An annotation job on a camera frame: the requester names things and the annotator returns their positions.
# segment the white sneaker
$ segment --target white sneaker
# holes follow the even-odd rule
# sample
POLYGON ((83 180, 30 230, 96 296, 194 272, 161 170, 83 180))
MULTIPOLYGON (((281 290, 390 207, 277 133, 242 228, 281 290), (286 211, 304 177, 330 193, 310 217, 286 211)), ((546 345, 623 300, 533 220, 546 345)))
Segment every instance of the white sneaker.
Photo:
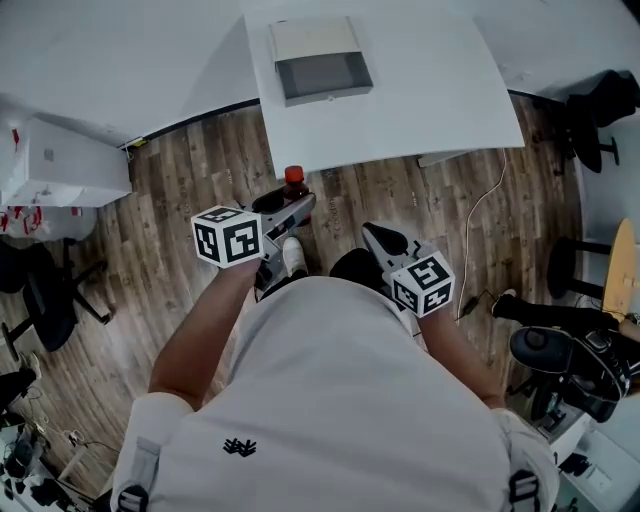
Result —
MULTIPOLYGON (((516 296, 516 291, 514 288, 509 288, 507 290, 505 290, 504 292, 502 292, 499 296, 498 296, 498 300, 500 300, 500 297, 502 297, 503 295, 511 295, 512 297, 516 296)), ((491 315, 493 315, 493 310, 496 307, 496 304, 498 303, 498 300, 496 300, 492 305, 491 305, 491 315)))
POLYGON ((307 263, 304 261, 302 245, 297 238, 290 236, 284 241, 282 246, 282 259, 287 269, 287 275, 291 277, 296 270, 307 270, 307 263))
POLYGON ((20 352, 20 367, 33 370, 36 374, 36 380, 42 379, 42 370, 40 369, 40 359, 35 352, 31 352, 29 356, 20 352))

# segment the white cabinet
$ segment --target white cabinet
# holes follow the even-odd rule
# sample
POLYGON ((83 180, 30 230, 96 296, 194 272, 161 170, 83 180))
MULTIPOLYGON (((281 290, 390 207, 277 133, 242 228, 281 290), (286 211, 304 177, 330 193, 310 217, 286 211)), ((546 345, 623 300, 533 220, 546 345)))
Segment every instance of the white cabinet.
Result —
POLYGON ((131 192, 122 151, 35 118, 19 135, 0 176, 3 205, 103 206, 131 192))

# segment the white cable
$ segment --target white cable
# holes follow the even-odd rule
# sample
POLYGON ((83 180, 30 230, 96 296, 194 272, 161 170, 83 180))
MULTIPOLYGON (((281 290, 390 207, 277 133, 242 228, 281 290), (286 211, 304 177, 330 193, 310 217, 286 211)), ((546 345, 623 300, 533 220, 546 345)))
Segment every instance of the white cable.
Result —
POLYGON ((464 235, 464 272, 462 274, 462 288, 460 289, 460 300, 458 301, 458 314, 456 315, 456 324, 460 323, 460 313, 462 309, 462 299, 464 298, 464 288, 467 285, 467 266, 469 263, 469 224, 471 224, 471 215, 476 210, 478 205, 482 202, 482 200, 495 191, 500 185, 502 185, 502 180, 504 179, 505 172, 507 170, 507 152, 505 149, 502 149, 502 157, 504 158, 504 165, 502 166, 502 173, 500 174, 500 179, 498 183, 496 183, 492 188, 487 190, 484 194, 480 196, 480 198, 476 201, 476 204, 473 205, 469 215, 467 215, 467 224, 465 226, 465 235, 464 235))
POLYGON ((127 162, 131 162, 131 160, 133 160, 133 155, 131 153, 129 153, 129 146, 126 145, 124 147, 124 151, 125 153, 127 153, 127 162))

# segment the black chair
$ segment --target black chair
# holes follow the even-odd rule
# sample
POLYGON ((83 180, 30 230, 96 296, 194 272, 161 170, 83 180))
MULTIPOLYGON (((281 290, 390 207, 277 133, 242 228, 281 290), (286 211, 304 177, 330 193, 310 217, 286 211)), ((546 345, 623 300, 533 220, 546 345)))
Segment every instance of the black chair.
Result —
MULTIPOLYGON (((612 153, 616 165, 620 156, 615 139, 611 144, 602 144, 598 129, 609 126, 614 121, 633 115, 640 108, 640 87, 631 73, 608 71, 589 94, 572 94, 566 105, 547 102, 541 105, 555 129, 551 138, 562 155, 562 168, 557 174, 564 174, 565 159, 576 155, 593 172, 602 172, 601 152, 612 153)), ((543 140, 535 134, 533 142, 543 140)))
POLYGON ((14 343, 32 325, 42 345, 49 352, 58 350, 66 343, 78 323, 73 308, 74 301, 102 324, 111 320, 111 313, 98 314, 78 291, 80 283, 97 270, 106 270, 107 263, 98 261, 74 278, 74 264, 69 258, 69 246, 74 243, 70 239, 64 240, 63 266, 60 269, 55 266, 51 253, 42 244, 15 249, 0 242, 2 272, 11 274, 13 278, 11 282, 3 281, 0 291, 15 292, 22 280, 22 296, 29 313, 29 317, 13 330, 2 323, 4 339, 15 361, 19 361, 19 357, 14 343))

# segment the black pants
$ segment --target black pants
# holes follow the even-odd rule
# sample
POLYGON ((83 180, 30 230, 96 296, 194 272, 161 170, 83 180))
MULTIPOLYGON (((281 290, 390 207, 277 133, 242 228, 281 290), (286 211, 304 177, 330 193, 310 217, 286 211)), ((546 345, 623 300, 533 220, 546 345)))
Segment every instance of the black pants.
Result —
MULTIPOLYGON (((304 270, 296 270, 291 277, 285 277, 282 281, 269 288, 262 296, 262 299, 275 293, 280 288, 284 288, 289 283, 307 276, 308 274, 304 270)), ((373 255, 366 249, 354 249, 345 254, 333 266, 329 276, 361 284, 384 295, 382 290, 385 282, 382 279, 382 269, 378 266, 373 255)))
POLYGON ((516 320, 525 326, 560 326, 574 336, 594 329, 618 330, 617 320, 597 309, 530 304, 510 295, 500 296, 493 307, 493 316, 516 320))
POLYGON ((0 375, 0 413, 19 395, 26 393, 35 380, 36 373, 28 368, 20 368, 17 372, 0 375))

